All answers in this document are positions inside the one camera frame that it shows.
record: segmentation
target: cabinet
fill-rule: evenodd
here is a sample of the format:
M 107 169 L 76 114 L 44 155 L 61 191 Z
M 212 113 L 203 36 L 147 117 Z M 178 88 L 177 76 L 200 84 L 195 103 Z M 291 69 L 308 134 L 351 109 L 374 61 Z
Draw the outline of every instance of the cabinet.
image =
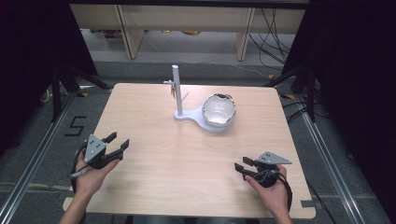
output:
M 244 61 L 249 33 L 268 33 L 271 8 L 157 7 L 71 4 L 80 28 L 121 30 L 128 58 L 133 59 L 145 30 L 207 31 L 233 34 L 238 61 Z M 278 34 L 297 33 L 303 9 L 276 9 Z

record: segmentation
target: wooden table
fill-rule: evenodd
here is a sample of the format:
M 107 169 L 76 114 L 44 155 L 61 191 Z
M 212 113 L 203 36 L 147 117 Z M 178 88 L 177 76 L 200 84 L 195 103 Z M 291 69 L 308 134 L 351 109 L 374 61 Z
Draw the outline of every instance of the wooden table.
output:
M 194 109 L 213 93 L 230 94 L 236 104 L 233 126 L 224 133 L 209 133 L 193 121 L 174 119 L 177 105 L 169 85 L 116 85 L 94 134 L 102 138 L 118 132 L 107 153 L 128 138 L 130 146 L 87 212 L 270 217 L 233 164 L 271 151 L 292 161 L 285 165 L 293 191 L 291 217 L 315 216 L 314 207 L 302 207 L 301 201 L 312 199 L 276 90 L 182 85 L 182 95 L 186 92 L 190 94 L 183 109 Z M 64 209 L 71 200 L 66 198 Z

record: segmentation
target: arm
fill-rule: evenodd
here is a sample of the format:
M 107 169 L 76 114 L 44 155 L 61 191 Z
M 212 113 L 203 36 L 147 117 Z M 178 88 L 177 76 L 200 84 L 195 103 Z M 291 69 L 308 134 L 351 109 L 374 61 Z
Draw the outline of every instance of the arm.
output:
M 286 178 L 286 168 L 278 165 L 277 169 Z M 282 182 L 276 181 L 271 188 L 266 189 L 248 175 L 245 176 L 245 179 L 259 193 L 262 203 L 274 216 L 276 223 L 293 223 L 288 210 L 288 193 Z
M 112 161 L 106 167 L 99 170 L 91 169 L 85 175 L 81 175 L 77 178 L 75 197 L 66 212 L 64 212 L 59 224 L 78 224 L 81 221 L 93 194 L 99 190 L 107 174 L 117 166 L 119 161 L 120 160 Z M 84 165 L 85 163 L 81 153 L 78 156 L 76 170 L 81 169 Z

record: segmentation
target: white bowl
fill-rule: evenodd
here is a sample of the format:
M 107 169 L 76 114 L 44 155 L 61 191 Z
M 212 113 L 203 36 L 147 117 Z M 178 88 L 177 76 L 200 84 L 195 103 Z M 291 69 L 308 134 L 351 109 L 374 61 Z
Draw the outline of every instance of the white bowl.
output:
M 222 128 L 233 123 L 236 106 L 230 95 L 216 93 L 206 99 L 202 112 L 207 124 Z

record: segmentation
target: human hand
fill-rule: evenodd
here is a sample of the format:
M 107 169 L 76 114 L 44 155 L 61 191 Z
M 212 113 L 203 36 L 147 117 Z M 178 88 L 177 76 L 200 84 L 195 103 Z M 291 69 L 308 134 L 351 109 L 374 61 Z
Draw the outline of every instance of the human hand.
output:
M 86 169 L 90 170 L 76 179 L 76 195 L 91 197 L 96 191 L 99 190 L 99 188 L 102 187 L 103 181 L 105 180 L 107 174 L 110 173 L 110 171 L 112 171 L 119 162 L 120 160 L 114 160 L 102 169 L 93 169 L 91 167 L 87 167 Z M 76 170 L 78 171 L 84 166 L 86 166 L 86 163 L 84 162 L 83 153 L 79 153 Z
M 280 174 L 285 176 L 285 178 L 287 177 L 287 171 L 284 166 L 278 165 L 277 169 L 279 170 Z M 288 193 L 281 181 L 277 180 L 272 187 L 264 188 L 251 176 L 246 175 L 245 179 L 249 185 L 259 193 L 260 198 L 262 199 L 262 204 L 264 204 L 264 206 L 271 212 L 271 214 L 276 218 L 277 222 L 280 220 L 279 218 L 284 217 L 288 217 L 288 220 L 291 221 L 288 209 Z

